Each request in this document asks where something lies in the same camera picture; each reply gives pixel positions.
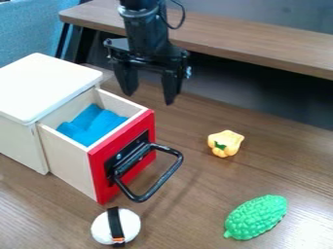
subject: black drawer handle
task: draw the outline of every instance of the black drawer handle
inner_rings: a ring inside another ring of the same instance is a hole
[[[161,178],[142,196],[137,196],[134,194],[122,181],[121,172],[117,172],[117,169],[114,171],[113,174],[110,175],[110,179],[117,184],[117,186],[124,192],[124,194],[134,202],[143,202],[149,199],[172,175],[173,173],[180,167],[182,164],[184,157],[183,155],[174,149],[171,149],[167,146],[155,144],[155,143],[146,143],[144,145],[144,149],[141,150],[142,153],[136,154],[135,157],[131,160],[139,160],[140,158],[144,157],[147,152],[152,150],[158,150],[161,152],[165,152],[177,157],[176,162],[168,169],[166,173],[164,173]]]

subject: wooden table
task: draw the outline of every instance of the wooden table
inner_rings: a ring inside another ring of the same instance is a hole
[[[114,80],[104,88],[122,95]],[[155,109],[158,142],[183,152],[182,167],[147,202],[118,195],[101,207],[53,175],[0,156],[1,249],[109,248],[93,241],[90,226],[113,205],[141,217],[142,230],[128,248],[333,247],[332,132],[186,93],[166,107],[161,89],[148,84],[130,100]],[[236,156],[222,160],[211,154],[206,137],[227,128],[245,141]],[[130,187],[146,190],[168,165],[159,155]],[[288,199],[284,219],[255,239],[224,239],[229,212],[266,194]]]
[[[126,35],[118,6],[117,0],[93,0],[60,12],[60,18],[88,30]],[[181,18],[175,10],[169,10],[168,16],[172,23]],[[85,44],[92,43],[91,37],[88,32],[82,40]],[[170,30],[170,39],[189,51],[333,80],[332,35],[188,13],[183,27]],[[79,56],[77,62],[85,63],[82,53]]]

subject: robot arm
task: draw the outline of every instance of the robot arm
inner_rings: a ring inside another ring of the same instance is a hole
[[[188,52],[175,47],[168,39],[165,0],[121,0],[119,14],[124,19],[128,38],[107,39],[117,80],[126,95],[138,88],[137,70],[162,74],[166,104],[173,103],[180,93],[183,79],[191,76],[187,65]]]

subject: yellow bell pepper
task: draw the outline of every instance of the yellow bell pepper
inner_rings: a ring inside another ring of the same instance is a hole
[[[212,149],[212,153],[220,158],[235,155],[241,146],[244,136],[237,134],[231,130],[224,130],[220,133],[208,136],[208,146]]]

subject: green bitter melon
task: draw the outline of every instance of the green bitter melon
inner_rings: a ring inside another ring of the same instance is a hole
[[[283,196],[261,196],[240,205],[225,222],[224,237],[248,240],[271,230],[285,215]]]

